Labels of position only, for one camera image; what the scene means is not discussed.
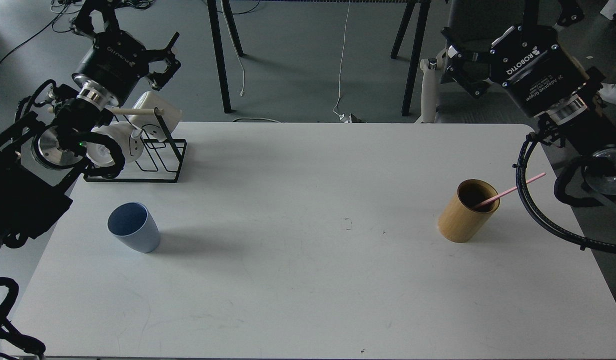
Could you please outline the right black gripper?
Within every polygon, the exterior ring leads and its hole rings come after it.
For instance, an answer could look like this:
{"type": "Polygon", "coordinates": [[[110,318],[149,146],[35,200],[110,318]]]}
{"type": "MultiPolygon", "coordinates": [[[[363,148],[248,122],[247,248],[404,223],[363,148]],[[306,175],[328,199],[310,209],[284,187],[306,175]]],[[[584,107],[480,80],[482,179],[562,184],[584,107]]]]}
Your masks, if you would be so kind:
{"type": "Polygon", "coordinates": [[[586,14],[577,0],[557,2],[560,13],[550,27],[538,23],[540,0],[525,0],[522,25],[509,27],[495,39],[490,55],[470,49],[454,30],[444,27],[442,84],[456,83],[477,100],[494,82],[526,117],[547,114],[551,119],[573,119],[590,109],[582,93],[589,76],[578,59],[561,47],[557,33],[582,22],[586,14]]]}

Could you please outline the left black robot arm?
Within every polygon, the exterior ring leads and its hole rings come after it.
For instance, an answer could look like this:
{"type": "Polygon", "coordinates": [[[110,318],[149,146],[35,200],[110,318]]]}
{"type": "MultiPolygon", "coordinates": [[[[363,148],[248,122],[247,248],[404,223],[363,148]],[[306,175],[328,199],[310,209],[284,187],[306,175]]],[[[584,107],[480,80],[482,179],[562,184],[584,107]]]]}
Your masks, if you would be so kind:
{"type": "Polygon", "coordinates": [[[154,91],[180,62],[173,46],[147,49],[122,30],[116,10],[149,9],[152,0],[84,0],[70,32],[91,42],[72,79],[48,79],[17,105],[12,121],[0,111],[0,249],[17,249],[45,234],[68,211],[67,191],[77,178],[118,176],[131,158],[126,145],[103,134],[111,107],[122,107],[139,80],[154,91]]]}

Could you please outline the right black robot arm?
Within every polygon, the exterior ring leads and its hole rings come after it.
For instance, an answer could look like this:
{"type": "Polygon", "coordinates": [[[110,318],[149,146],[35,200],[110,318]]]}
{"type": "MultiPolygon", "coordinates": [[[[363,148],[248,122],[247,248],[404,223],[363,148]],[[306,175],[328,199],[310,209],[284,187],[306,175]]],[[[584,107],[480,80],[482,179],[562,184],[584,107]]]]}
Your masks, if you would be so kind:
{"type": "Polygon", "coordinates": [[[577,235],[538,208],[526,183],[530,157],[539,144],[568,142],[577,151],[554,185],[558,201],[574,208],[616,211],[616,126],[604,115],[599,94],[604,76],[581,64],[561,46],[558,32],[584,20],[575,0],[561,0],[554,25],[539,22],[538,0],[455,0],[449,25],[445,75],[473,98],[500,85],[525,116],[539,120],[526,136],[515,180],[529,215],[551,234],[616,255],[616,244],[577,235]]]}

